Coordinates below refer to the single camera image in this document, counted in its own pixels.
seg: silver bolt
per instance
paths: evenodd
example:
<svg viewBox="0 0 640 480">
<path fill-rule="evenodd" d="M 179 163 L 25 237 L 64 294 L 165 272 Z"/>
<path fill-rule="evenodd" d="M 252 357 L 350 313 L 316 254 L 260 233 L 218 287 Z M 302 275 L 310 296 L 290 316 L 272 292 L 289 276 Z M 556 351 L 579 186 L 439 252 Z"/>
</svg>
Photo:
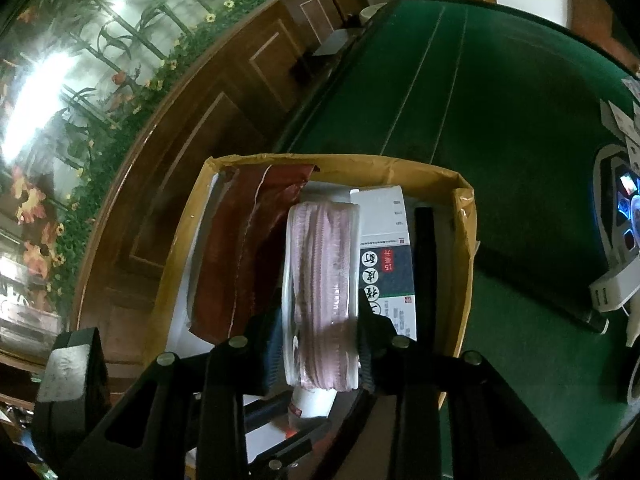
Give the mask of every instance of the silver bolt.
<svg viewBox="0 0 640 480">
<path fill-rule="evenodd" d="M 163 352 L 158 357 L 156 357 L 156 363 L 160 366 L 169 366 L 174 364 L 175 354 L 172 352 Z"/>
<path fill-rule="evenodd" d="M 473 366 L 478 366 L 480 363 L 482 363 L 482 356 L 475 350 L 465 352 L 462 358 L 465 360 L 465 362 Z"/>
<path fill-rule="evenodd" d="M 396 335 L 391 340 L 391 344 L 396 348 L 404 350 L 405 348 L 409 348 L 409 345 L 411 344 L 411 340 L 407 336 Z"/>
<path fill-rule="evenodd" d="M 237 335 L 229 340 L 229 346 L 231 348 L 244 348 L 248 342 L 249 340 L 243 335 Z"/>
</svg>

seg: green table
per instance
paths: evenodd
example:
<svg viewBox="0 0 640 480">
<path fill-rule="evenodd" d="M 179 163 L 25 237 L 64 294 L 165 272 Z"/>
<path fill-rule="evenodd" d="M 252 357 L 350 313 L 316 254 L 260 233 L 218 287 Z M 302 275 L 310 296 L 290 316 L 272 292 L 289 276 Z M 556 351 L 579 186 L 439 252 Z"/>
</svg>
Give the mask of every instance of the green table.
<svg viewBox="0 0 640 480">
<path fill-rule="evenodd" d="M 632 114 L 625 75 L 526 13 L 395 0 L 298 111 L 282 145 L 459 171 L 476 190 L 481 242 L 586 294 L 606 270 L 593 162 L 619 142 L 600 122 L 599 100 Z M 582 476 L 633 415 L 615 398 L 626 320 L 610 319 L 607 335 L 595 335 L 476 271 L 465 346 L 488 357 Z"/>
</svg>

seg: silver label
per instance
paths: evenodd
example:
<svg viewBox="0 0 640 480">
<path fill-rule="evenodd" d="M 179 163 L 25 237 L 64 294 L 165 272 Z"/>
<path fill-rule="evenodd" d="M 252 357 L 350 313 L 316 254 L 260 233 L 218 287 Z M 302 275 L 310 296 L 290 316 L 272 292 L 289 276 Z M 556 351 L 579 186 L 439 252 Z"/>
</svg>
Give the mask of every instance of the silver label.
<svg viewBox="0 0 640 480">
<path fill-rule="evenodd" d="M 51 352 L 36 400 L 59 402 L 82 397 L 89 349 L 89 345 L 78 345 Z"/>
</svg>

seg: red label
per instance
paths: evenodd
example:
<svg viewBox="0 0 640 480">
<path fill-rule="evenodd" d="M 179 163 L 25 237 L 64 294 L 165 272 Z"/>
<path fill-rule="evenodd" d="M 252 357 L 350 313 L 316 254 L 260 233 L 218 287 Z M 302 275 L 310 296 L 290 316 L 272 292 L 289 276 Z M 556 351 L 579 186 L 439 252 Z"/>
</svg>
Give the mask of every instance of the red label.
<svg viewBox="0 0 640 480">
<path fill-rule="evenodd" d="M 382 250 L 382 272 L 394 271 L 394 252 L 391 249 Z"/>
<path fill-rule="evenodd" d="M 302 410 L 293 404 L 293 402 L 289 404 L 289 411 L 297 417 L 302 416 Z"/>
</svg>

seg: pink lace ribbon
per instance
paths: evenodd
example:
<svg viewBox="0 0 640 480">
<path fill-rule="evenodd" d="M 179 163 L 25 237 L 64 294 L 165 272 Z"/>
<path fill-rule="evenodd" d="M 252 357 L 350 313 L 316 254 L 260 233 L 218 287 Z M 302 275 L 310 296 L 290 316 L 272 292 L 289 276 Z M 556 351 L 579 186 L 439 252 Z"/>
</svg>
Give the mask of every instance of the pink lace ribbon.
<svg viewBox="0 0 640 480">
<path fill-rule="evenodd" d="M 346 391 L 351 233 L 355 206 L 303 202 L 291 209 L 291 269 L 300 383 Z"/>
</svg>

